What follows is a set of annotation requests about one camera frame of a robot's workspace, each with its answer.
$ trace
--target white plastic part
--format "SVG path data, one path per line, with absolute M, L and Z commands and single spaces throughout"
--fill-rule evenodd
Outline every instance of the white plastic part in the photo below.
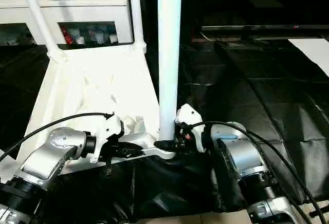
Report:
M 177 109 L 181 0 L 158 0 L 160 139 L 173 140 Z
M 142 48 L 146 53 L 146 43 L 144 42 L 142 13 L 140 9 L 140 0 L 131 0 L 132 17 L 134 24 L 135 46 Z
M 329 42 L 326 39 L 290 39 L 289 41 L 329 76 Z
M 185 123 L 186 125 L 193 125 L 202 122 L 202 117 L 189 104 L 184 104 L 180 110 L 178 110 L 175 122 L 176 124 Z M 205 125 L 199 125 L 191 130 L 195 138 L 196 148 L 200 153 L 204 153 L 206 151 L 202 145 L 201 137 L 204 128 Z

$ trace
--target white cabinet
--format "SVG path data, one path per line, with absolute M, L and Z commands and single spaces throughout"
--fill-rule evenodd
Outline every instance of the white cabinet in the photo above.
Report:
M 133 41 L 128 0 L 38 0 L 58 44 L 65 39 L 58 23 L 114 22 L 119 43 Z M 0 24 L 25 23 L 37 44 L 45 44 L 26 0 L 0 0 Z

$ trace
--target white metal tube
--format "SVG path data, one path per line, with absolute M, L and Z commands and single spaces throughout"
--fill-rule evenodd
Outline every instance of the white metal tube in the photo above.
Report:
M 144 47 L 142 13 L 140 9 L 140 0 L 130 0 L 132 6 L 132 17 L 134 26 L 135 44 L 141 44 Z
M 158 0 L 160 139 L 172 140 L 177 109 L 181 0 Z
M 50 33 L 49 27 L 47 26 L 46 20 L 43 17 L 43 14 L 41 12 L 41 8 L 38 4 L 38 1 L 37 0 L 27 0 L 27 3 L 35 18 L 35 22 L 37 23 L 37 25 L 40 29 L 40 32 L 46 42 L 48 52 L 58 50 L 58 46 Z

